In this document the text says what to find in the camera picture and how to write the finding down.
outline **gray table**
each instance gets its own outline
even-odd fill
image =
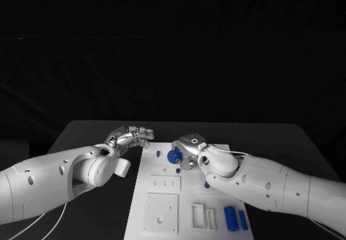
[[[304,174],[340,181],[303,129],[293,124],[77,120],[67,126],[48,153],[103,143],[120,126],[153,129],[153,142],[172,143],[183,135],[199,133],[209,143],[228,144],[232,151],[268,158]],[[124,238],[141,151],[140,147],[133,147],[123,156],[131,161],[126,178],[114,175],[103,187],[84,193],[67,204],[64,217],[46,240]],[[338,239],[304,217],[267,212],[250,205],[245,207],[255,240]],[[46,213],[16,239],[41,240],[59,219],[62,209],[64,206]],[[5,239],[35,219],[6,224],[6,230],[5,225],[0,226]]]

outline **dark backdrop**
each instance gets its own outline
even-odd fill
[[[32,157],[72,120],[287,123],[345,181],[338,1],[32,4],[0,25],[0,137]]]

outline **white cable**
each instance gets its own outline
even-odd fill
[[[340,237],[340,236],[338,236],[330,230],[327,230],[314,220],[312,220],[313,222],[314,222],[314,224],[317,225],[317,226],[320,226],[330,234],[333,234],[339,239],[342,239],[342,240],[345,240],[346,238],[343,237]]]
[[[35,222],[26,227],[26,229],[22,230],[9,240],[13,240],[13,238],[16,238],[30,228],[30,226],[41,220],[43,215],[45,215],[45,213],[39,216],[39,218],[35,220]]]
[[[211,145],[218,151],[227,152],[227,153],[232,153],[232,154],[244,154],[244,155],[250,155],[245,152],[240,152],[240,151],[227,151],[219,149],[218,147],[215,147],[214,145]]]
[[[52,227],[52,230],[51,230],[51,232],[55,230],[55,228],[56,228],[56,225],[58,225],[58,223],[59,223],[59,221],[61,221],[61,219],[62,219],[64,212],[65,212],[65,208],[67,208],[67,204],[68,204],[68,203],[65,203],[64,210],[62,210],[62,213],[61,213],[61,216],[59,216],[59,220],[58,220],[58,222],[56,222],[55,226]]]

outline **robotic hand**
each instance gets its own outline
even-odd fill
[[[124,177],[129,148],[149,148],[154,131],[123,126],[105,142],[33,157],[0,172],[0,225],[33,218],[101,187],[113,173]]]
[[[265,158],[225,151],[196,133],[172,143],[172,151],[182,169],[201,167],[212,188],[265,211],[309,218],[346,236],[345,183],[309,176]]]

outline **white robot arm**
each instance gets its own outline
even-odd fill
[[[172,143],[179,167],[198,165],[212,188],[254,207],[300,215],[346,236],[346,184],[306,175],[273,160],[216,148],[199,134]]]
[[[113,173],[124,177],[130,147],[150,146],[154,131],[123,126],[105,142],[33,157],[0,172],[0,225],[33,218],[101,187]]]

